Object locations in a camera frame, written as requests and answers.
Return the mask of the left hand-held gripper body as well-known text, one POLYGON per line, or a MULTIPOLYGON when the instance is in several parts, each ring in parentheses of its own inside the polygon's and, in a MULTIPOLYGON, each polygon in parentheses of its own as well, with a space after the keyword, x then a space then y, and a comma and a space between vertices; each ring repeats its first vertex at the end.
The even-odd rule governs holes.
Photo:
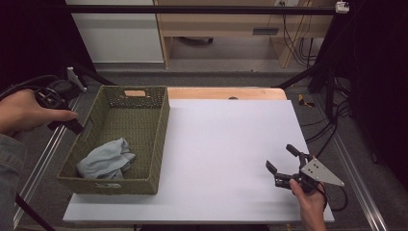
POLYGON ((41 107, 54 110, 68 110, 69 103, 86 92, 87 88, 82 84, 74 72, 73 67, 66 69, 67 79, 54 78, 45 87, 35 90, 36 100, 41 107))

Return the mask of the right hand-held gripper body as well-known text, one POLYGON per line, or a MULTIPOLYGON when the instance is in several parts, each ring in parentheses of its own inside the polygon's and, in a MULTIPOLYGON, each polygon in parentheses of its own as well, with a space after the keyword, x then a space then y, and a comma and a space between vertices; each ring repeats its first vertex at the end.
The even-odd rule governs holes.
POLYGON ((305 193, 310 193, 319 187, 320 183, 331 184, 339 187, 344 186, 344 182, 329 170, 317 158, 299 154, 299 172, 292 175, 274 171, 275 186, 284 189, 290 189, 290 180, 295 180, 305 193))

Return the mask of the light blue cloth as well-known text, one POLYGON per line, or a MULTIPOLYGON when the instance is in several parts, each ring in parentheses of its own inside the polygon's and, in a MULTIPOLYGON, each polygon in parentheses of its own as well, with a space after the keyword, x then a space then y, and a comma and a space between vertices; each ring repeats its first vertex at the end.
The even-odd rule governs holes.
POLYGON ((76 169, 86 179, 123 179, 136 155, 130 151, 127 140, 120 138, 93 149, 76 169))

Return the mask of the green woven basket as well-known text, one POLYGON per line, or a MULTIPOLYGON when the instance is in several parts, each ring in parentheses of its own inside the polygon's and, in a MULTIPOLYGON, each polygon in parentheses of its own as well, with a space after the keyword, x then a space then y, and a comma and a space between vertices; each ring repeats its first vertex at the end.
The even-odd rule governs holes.
POLYGON ((165 87, 101 87, 85 131, 73 143, 57 179, 74 193, 157 193, 169 110, 165 87), (76 165, 94 148, 120 138, 136 155, 121 179, 87 179, 79 174, 76 165))

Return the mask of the person's right hand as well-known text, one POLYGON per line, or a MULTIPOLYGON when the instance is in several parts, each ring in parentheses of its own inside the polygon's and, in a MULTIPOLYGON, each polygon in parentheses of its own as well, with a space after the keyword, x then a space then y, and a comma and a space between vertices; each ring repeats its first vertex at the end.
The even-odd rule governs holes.
POLYGON ((294 180, 290 180, 290 187, 298 200, 302 212, 322 213, 325 208, 324 196, 319 192, 305 193, 300 185, 294 180))

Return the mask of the person's left hand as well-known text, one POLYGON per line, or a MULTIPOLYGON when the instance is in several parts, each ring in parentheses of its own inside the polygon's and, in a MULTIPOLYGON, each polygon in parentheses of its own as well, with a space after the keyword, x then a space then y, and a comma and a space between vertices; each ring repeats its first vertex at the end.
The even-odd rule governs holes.
POLYGON ((51 121, 69 121, 77 117, 70 110, 40 106, 32 90, 20 90, 0 101, 0 134, 30 131, 51 121))

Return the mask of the yellow black floor item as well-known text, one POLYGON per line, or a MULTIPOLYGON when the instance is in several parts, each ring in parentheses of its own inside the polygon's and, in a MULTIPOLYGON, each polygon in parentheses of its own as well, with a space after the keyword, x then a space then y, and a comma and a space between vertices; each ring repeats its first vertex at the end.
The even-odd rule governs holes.
POLYGON ((303 94, 299 94, 299 95, 298 95, 298 104, 299 104, 300 106, 306 106, 306 107, 310 107, 310 108, 316 107, 315 103, 306 102, 305 99, 304 99, 304 97, 303 97, 303 94))

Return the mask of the black curtain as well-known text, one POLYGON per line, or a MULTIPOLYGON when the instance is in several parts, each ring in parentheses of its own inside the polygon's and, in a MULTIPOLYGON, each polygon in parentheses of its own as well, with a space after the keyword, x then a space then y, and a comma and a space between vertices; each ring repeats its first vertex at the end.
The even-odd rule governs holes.
POLYGON ((374 153, 408 191, 408 0, 345 0, 319 51, 311 91, 333 77, 351 83, 350 101, 374 153))
POLYGON ((94 65, 65 0, 0 0, 0 91, 94 65))

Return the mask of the white cabinet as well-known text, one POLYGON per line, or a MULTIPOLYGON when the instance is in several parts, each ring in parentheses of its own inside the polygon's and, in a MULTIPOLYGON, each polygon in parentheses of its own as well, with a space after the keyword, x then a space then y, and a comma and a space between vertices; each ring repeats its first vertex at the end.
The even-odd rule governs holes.
POLYGON ((74 13, 72 16, 96 64, 164 61, 154 13, 74 13))

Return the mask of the black slanted stand bar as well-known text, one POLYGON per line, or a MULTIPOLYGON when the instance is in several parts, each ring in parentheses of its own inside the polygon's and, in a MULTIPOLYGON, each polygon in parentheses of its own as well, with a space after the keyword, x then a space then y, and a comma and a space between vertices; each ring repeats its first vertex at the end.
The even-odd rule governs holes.
POLYGON ((45 219, 43 219, 30 205, 19 195, 15 196, 15 203, 37 224, 39 224, 45 231, 57 231, 45 219))

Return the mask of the light wooden desk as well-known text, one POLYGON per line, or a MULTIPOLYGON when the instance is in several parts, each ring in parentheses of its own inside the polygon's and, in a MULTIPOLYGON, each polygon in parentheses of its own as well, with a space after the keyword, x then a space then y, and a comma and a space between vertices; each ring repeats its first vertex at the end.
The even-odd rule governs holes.
MULTIPOLYGON (((327 8, 335 0, 153 0, 156 6, 310 7, 327 8)), ((332 21, 330 15, 276 14, 188 14, 159 13, 165 38, 254 37, 262 30, 270 37, 280 65, 291 62, 301 38, 323 38, 332 21)))

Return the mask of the aluminium rail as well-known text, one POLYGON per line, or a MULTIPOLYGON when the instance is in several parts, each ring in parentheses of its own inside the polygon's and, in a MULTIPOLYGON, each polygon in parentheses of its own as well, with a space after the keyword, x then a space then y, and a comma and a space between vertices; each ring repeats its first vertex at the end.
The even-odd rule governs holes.
POLYGON ((57 180, 57 175, 76 135, 63 126, 55 131, 42 126, 16 137, 29 147, 18 194, 52 228, 68 227, 63 216, 72 192, 57 180))
POLYGON ((336 219, 329 227, 347 231, 389 231, 341 135, 344 121, 351 113, 348 103, 343 100, 335 105, 332 111, 334 123, 331 123, 325 114, 322 97, 313 95, 312 99, 317 105, 317 118, 322 120, 322 124, 319 125, 321 133, 308 141, 308 147, 345 181, 343 190, 334 186, 329 188, 333 196, 329 205, 335 209, 333 214, 336 219))

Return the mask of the black diagonal frame strut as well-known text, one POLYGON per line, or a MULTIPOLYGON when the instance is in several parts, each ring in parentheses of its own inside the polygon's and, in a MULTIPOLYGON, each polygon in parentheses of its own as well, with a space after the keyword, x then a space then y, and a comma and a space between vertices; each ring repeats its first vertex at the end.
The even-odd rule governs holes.
POLYGON ((103 78, 102 76, 100 76, 98 73, 96 73, 95 71, 92 71, 88 68, 85 68, 79 64, 75 64, 73 66, 74 72, 75 73, 80 73, 81 75, 85 75, 90 77, 91 79, 93 79, 94 81, 102 84, 102 85, 106 85, 106 86, 114 86, 115 83, 103 78))
POLYGON ((314 66, 307 68, 306 70, 302 71, 301 73, 295 75, 293 78, 275 86, 276 89, 285 90, 291 85, 305 79, 306 77, 311 76, 312 74, 318 72, 321 69, 320 64, 315 64, 314 66))

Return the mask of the black horizontal frame bar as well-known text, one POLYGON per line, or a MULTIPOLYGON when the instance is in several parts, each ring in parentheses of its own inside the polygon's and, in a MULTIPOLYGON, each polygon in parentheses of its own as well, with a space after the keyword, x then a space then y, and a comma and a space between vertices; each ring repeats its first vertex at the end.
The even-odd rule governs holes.
POLYGON ((185 14, 286 14, 333 15, 335 7, 247 7, 247 6, 123 6, 67 5, 70 13, 185 13, 185 14))

